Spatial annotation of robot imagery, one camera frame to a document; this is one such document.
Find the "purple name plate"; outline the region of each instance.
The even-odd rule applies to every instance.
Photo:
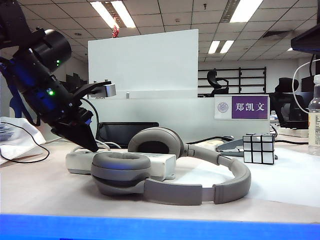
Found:
[[[268,96],[232,96],[233,119],[267,119]]]

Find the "robotic arm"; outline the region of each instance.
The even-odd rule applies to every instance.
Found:
[[[0,49],[13,46],[18,46],[18,51],[10,60],[0,57],[0,71],[28,121],[39,126],[41,119],[54,134],[96,152],[98,146],[89,126],[93,114],[80,107],[80,99],[111,82],[87,84],[68,92],[52,74],[71,57],[67,39],[55,30],[31,32],[18,2],[0,0]],[[19,93],[36,113],[36,123]]]

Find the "gray headphones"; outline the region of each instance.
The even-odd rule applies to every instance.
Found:
[[[135,153],[174,154],[177,158],[202,159],[228,167],[234,178],[207,188],[200,184],[157,181],[149,178],[149,158]],[[151,127],[138,132],[128,145],[128,153],[97,153],[92,161],[91,175],[104,195],[143,194],[148,201],[171,205],[201,205],[208,201],[223,204],[245,196],[251,185],[250,170],[242,162],[221,156],[216,151],[185,144],[177,133],[164,127]]]

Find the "white partition panel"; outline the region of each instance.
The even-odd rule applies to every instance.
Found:
[[[176,99],[91,99],[100,122],[158,122],[176,131],[183,141],[213,136],[269,133],[269,120],[216,120],[214,97]],[[83,107],[91,109],[87,103]],[[96,118],[91,129],[96,135]]]
[[[88,55],[89,82],[112,81],[113,98],[197,97],[197,29],[93,40]]]

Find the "fluorescent light panel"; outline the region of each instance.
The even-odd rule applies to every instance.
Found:
[[[107,11],[105,6],[101,2],[95,1],[95,2],[90,2],[90,4],[98,12],[98,14],[102,17],[102,19],[106,22],[106,24],[109,25],[110,28],[113,29],[114,26],[119,28],[119,25],[116,23],[114,18],[110,15],[110,13]]]
[[[219,46],[220,41],[212,41],[208,54],[214,54]]]
[[[234,40],[228,40],[225,42],[225,44],[223,45],[220,53],[221,54],[225,54],[226,52],[228,52],[229,48],[231,47],[231,45],[234,43]]]
[[[241,0],[236,7],[230,23],[248,22],[263,0]]]
[[[119,14],[120,18],[122,19],[122,21],[124,22],[127,28],[136,27],[134,21],[132,20],[130,14],[128,13],[122,1],[112,1],[111,4],[114,7],[114,9],[117,11],[117,13]]]

